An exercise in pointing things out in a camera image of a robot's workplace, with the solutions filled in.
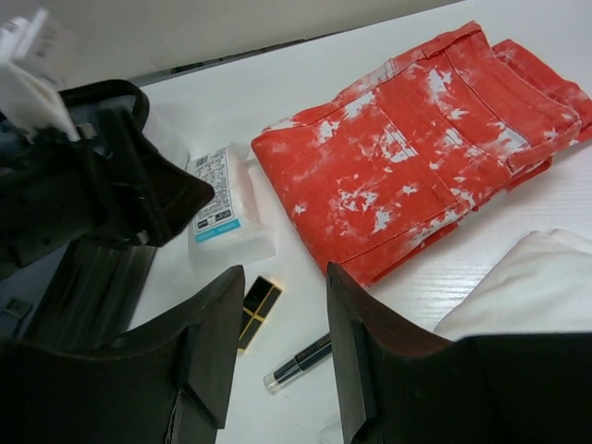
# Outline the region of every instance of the red shorts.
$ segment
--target red shorts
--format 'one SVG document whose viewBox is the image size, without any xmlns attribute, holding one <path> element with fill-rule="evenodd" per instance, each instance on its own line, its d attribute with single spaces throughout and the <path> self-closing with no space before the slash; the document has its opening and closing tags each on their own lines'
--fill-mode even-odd
<svg viewBox="0 0 592 444">
<path fill-rule="evenodd" d="M 474 22 L 264 130 L 253 149 L 322 270 L 377 282 L 592 132 L 592 102 Z"/>
</svg>

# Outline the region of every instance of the folded red cloth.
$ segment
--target folded red cloth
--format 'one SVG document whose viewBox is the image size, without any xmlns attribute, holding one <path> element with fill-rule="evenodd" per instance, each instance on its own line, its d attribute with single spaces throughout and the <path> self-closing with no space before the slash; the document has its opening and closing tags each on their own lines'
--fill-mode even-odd
<svg viewBox="0 0 592 444">
<path fill-rule="evenodd" d="M 587 135 L 592 102 L 520 45 L 474 22 L 389 60 L 253 143 L 322 270 L 359 283 L 452 231 Z"/>
</svg>

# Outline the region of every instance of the wall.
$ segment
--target wall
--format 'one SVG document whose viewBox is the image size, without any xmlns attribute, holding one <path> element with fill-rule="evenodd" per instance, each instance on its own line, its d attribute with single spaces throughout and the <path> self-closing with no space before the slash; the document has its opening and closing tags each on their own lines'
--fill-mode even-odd
<svg viewBox="0 0 592 444">
<path fill-rule="evenodd" d="M 3 0 L 45 6 L 79 35 L 68 86 L 130 78 L 360 27 L 456 0 Z"/>
</svg>

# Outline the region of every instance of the red garment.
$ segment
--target red garment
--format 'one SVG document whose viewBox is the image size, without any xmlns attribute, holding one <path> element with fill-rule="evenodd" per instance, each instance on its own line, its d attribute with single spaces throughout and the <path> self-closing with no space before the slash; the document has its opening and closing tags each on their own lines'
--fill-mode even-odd
<svg viewBox="0 0 592 444">
<path fill-rule="evenodd" d="M 592 102 L 471 22 L 264 130 L 253 149 L 322 270 L 359 283 L 452 231 L 592 132 Z"/>
</svg>

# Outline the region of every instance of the white table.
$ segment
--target white table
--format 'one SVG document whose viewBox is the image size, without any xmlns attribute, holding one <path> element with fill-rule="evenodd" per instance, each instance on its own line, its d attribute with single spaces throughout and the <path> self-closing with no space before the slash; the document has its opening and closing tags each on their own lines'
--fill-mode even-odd
<svg viewBox="0 0 592 444">
<path fill-rule="evenodd" d="M 195 157 L 231 141 L 249 142 L 267 124 L 330 100 L 388 58 L 475 19 L 492 43 L 512 38 L 592 93 L 591 18 L 589 0 L 467 0 L 166 80 L 145 91 Z M 528 231 L 566 228 L 592 237 L 592 149 L 582 148 L 573 147 L 548 173 L 473 215 L 372 294 L 433 328 Z M 325 282 L 259 166 L 252 176 L 260 212 L 274 230 L 277 256 L 247 266 L 247 285 L 262 274 L 281 282 L 284 293 L 237 360 L 227 428 L 217 443 L 315 443 L 318 432 L 339 417 L 332 363 L 319 365 L 276 396 L 267 394 L 262 378 L 327 331 Z M 182 302 L 203 284 L 192 276 L 182 235 L 156 256 L 132 324 Z"/>
</svg>

